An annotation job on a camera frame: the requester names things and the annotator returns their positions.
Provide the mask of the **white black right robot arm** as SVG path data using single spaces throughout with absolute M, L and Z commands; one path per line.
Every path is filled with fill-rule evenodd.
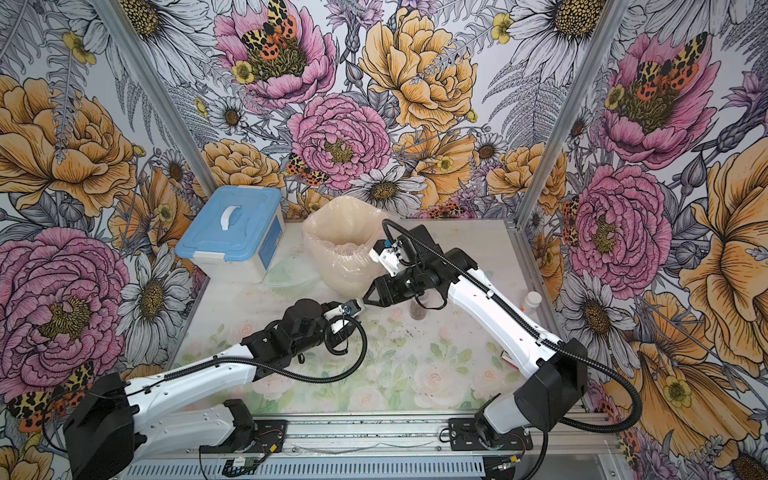
M 477 262 L 459 248 L 443 251 L 423 225 L 412 229 L 382 223 L 384 239 L 370 258 L 385 269 L 363 297 L 381 308 L 436 292 L 444 304 L 471 315 L 500 344 L 525 381 L 514 392 L 497 394 L 475 415 L 483 445 L 495 448 L 518 428 L 550 432 L 585 393 L 587 374 L 576 342 L 563 342 L 513 305 Z

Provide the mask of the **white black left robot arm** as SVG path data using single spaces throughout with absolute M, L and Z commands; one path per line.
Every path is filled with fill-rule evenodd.
M 343 354 L 341 344 L 363 330 L 357 319 L 363 309 L 358 299 L 300 299 L 282 318 L 206 359 L 131 380 L 117 373 L 97 379 L 63 426 L 73 478 L 110 479 L 136 458 L 192 445 L 215 453 L 248 447 L 255 426 L 243 402 L 228 400 L 212 412 L 185 412 L 184 407 L 270 375 L 319 385 L 348 378 L 360 368 L 360 360 L 327 377 L 292 372 L 289 366 L 320 345 Z

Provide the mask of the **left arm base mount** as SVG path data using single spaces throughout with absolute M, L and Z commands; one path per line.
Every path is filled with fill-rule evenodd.
M 287 427 L 286 420 L 256 419 L 249 429 L 244 425 L 236 426 L 234 432 L 222 443 L 201 446 L 199 451 L 202 454 L 280 453 L 286 438 Z

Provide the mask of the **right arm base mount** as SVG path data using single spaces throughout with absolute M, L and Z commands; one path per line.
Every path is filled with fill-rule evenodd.
M 478 427 L 475 418 L 454 417 L 440 432 L 439 439 L 450 445 L 452 451 L 515 451 L 525 453 L 533 448 L 530 432 L 516 428 L 506 434 L 497 434 L 490 427 Z

